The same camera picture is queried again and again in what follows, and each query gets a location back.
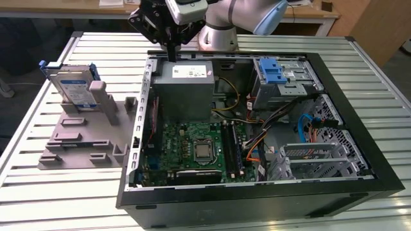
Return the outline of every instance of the wooden table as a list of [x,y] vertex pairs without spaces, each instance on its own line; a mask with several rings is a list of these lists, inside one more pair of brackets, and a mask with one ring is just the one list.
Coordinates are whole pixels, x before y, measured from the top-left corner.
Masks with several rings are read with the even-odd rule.
[[[99,0],[0,0],[0,17],[23,18],[70,18],[70,19],[127,19],[137,5],[126,4],[123,8],[99,8]],[[327,36],[337,11],[321,10],[321,0],[314,6],[287,9],[283,23],[321,24],[318,36]]]

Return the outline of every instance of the ram slot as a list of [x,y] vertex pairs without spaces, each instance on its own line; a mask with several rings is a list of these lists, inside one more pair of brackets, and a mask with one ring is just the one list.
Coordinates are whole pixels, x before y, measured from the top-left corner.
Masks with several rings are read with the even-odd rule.
[[226,173],[227,177],[235,178],[243,174],[241,145],[237,137],[235,126],[233,124],[222,123],[221,128],[223,136]]

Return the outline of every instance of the slotted metal surface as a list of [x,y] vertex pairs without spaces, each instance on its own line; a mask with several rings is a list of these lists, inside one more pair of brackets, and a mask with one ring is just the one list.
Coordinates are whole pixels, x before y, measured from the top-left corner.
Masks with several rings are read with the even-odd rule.
[[[60,60],[99,67],[115,99],[138,96],[147,50],[159,49],[138,33],[85,33],[72,39]],[[355,43],[345,38],[239,36],[243,51],[317,52],[350,99],[406,190],[373,200],[333,218],[298,219],[178,228],[175,230],[366,229],[410,230],[411,219],[411,113],[403,96]],[[197,49],[193,41],[186,50]],[[0,230],[142,230],[117,210],[121,168],[36,169],[62,107],[60,95],[47,81],[0,159]]]

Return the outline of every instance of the blue cable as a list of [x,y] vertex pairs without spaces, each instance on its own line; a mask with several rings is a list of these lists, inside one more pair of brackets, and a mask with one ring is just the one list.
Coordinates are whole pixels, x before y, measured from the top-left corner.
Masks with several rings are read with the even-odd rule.
[[305,134],[303,134],[303,120],[305,120],[305,117],[313,121],[314,118],[313,116],[310,116],[309,114],[302,114],[301,118],[298,119],[298,135],[301,137],[301,140],[303,143],[306,143],[306,138],[305,138]]

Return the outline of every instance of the motherboard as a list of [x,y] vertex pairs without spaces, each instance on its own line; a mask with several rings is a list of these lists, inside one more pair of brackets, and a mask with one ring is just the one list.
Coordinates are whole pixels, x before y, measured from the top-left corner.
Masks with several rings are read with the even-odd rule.
[[[230,144],[237,141],[238,147]],[[150,167],[149,184],[170,185],[171,174],[185,174],[187,180],[193,171],[209,170],[219,174],[219,183],[255,181],[253,165],[243,165],[241,144],[247,140],[243,123],[167,123],[163,126],[162,154],[146,157]],[[199,184],[198,177],[191,179]]]

